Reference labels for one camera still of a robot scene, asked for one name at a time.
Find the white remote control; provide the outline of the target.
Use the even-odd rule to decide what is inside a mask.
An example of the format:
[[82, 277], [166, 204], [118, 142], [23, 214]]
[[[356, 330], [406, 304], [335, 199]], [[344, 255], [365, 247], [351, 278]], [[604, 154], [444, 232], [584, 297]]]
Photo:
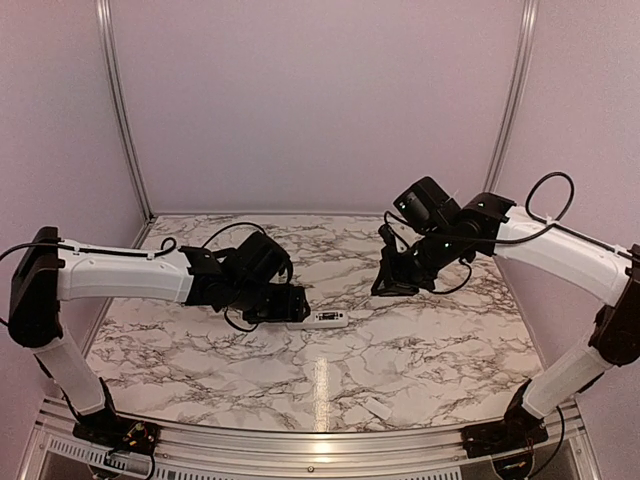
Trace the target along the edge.
[[348, 315], [341, 310], [316, 310], [302, 322], [286, 323], [289, 330], [318, 330], [345, 328], [349, 324]]

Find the white battery cover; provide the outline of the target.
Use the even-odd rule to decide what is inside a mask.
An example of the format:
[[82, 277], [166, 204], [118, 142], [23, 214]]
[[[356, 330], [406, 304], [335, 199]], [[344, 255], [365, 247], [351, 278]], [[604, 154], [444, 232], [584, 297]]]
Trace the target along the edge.
[[392, 415], [391, 409], [375, 398], [368, 398], [362, 406], [372, 415], [383, 420], [387, 420]]

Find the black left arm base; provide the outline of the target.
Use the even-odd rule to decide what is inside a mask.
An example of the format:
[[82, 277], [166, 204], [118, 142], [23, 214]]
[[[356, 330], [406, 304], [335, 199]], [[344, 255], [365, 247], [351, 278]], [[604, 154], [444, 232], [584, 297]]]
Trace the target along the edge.
[[81, 414], [72, 410], [76, 420], [76, 438], [109, 448], [109, 454], [131, 452], [152, 456], [155, 453], [160, 427], [158, 424], [121, 416], [107, 398], [102, 409]]

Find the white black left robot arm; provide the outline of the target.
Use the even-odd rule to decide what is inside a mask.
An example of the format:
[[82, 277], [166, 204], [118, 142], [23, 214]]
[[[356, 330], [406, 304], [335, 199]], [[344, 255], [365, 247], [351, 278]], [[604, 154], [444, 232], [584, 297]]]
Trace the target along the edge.
[[63, 326], [62, 302], [154, 299], [236, 310], [249, 325], [300, 323], [311, 313], [304, 288], [292, 282], [290, 255], [261, 231], [218, 251], [179, 246], [173, 238], [151, 251], [86, 245], [43, 227], [31, 242], [7, 252], [23, 254], [11, 278], [6, 321], [11, 339], [32, 352], [78, 419], [106, 445], [125, 438], [126, 423]]

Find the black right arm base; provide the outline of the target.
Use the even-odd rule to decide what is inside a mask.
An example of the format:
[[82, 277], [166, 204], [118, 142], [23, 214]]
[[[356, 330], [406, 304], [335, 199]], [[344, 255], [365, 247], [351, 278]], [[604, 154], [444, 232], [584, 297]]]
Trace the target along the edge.
[[528, 413], [520, 403], [511, 403], [504, 417], [464, 427], [463, 449], [469, 458], [530, 448], [549, 439], [544, 420]]

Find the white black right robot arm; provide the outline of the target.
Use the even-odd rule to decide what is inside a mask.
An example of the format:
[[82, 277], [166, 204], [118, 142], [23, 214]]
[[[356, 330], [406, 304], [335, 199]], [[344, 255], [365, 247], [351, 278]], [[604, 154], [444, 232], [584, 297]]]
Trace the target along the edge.
[[470, 265], [475, 256], [497, 256], [545, 271], [601, 301], [594, 331], [542, 374], [520, 387], [495, 430], [506, 448], [529, 437], [535, 425], [568, 397], [583, 391], [607, 370], [639, 358], [639, 247], [614, 247], [542, 218], [529, 205], [490, 193], [460, 206], [434, 179], [424, 177], [400, 194], [395, 208], [419, 240], [400, 251], [389, 224], [377, 297], [436, 291], [439, 272], [453, 262]]

